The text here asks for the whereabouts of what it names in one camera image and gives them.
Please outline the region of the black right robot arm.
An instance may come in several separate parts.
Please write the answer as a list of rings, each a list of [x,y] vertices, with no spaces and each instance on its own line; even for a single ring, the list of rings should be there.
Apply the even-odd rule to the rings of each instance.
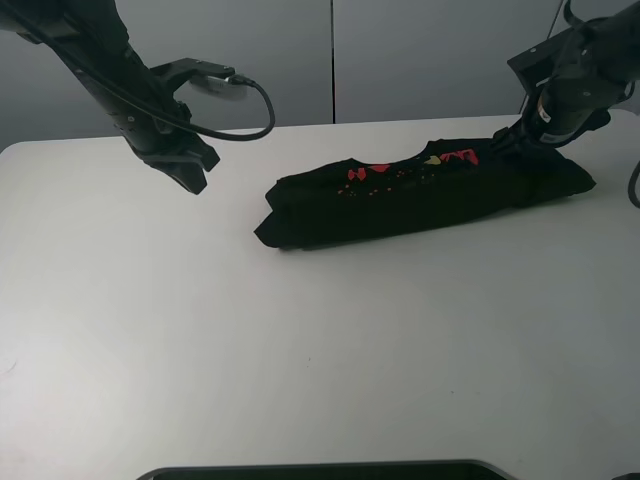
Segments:
[[[630,99],[639,81],[639,3],[591,20],[562,11],[568,27],[511,58],[526,93],[520,119],[498,131],[492,148],[511,154],[560,148],[610,121],[609,110]]]

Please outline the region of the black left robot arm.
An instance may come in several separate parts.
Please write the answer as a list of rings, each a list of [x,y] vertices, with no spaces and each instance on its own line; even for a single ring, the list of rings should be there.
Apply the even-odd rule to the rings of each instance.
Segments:
[[[190,112],[129,42],[113,1],[4,1],[1,27],[48,46],[89,92],[133,153],[192,194],[216,151],[189,130]]]

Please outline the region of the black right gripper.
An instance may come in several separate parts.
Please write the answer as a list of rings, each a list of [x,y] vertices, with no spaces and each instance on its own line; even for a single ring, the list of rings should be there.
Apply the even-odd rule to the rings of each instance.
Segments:
[[[497,131],[489,144],[498,155],[524,154],[543,150],[546,145],[540,141],[548,126],[538,114],[523,115],[511,127]]]

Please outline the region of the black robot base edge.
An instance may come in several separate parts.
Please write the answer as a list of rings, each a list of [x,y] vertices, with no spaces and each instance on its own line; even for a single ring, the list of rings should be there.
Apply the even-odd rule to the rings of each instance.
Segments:
[[[360,463],[162,467],[143,479],[211,480],[354,480],[354,479],[496,479],[513,476],[487,462],[471,459]]]

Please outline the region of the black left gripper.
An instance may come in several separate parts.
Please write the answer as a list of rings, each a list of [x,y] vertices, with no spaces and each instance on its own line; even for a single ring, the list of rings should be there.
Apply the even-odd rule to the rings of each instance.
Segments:
[[[142,162],[163,170],[194,195],[206,188],[205,173],[220,162],[220,157],[212,146],[197,134],[182,130],[161,134],[156,130],[129,127],[128,143]]]

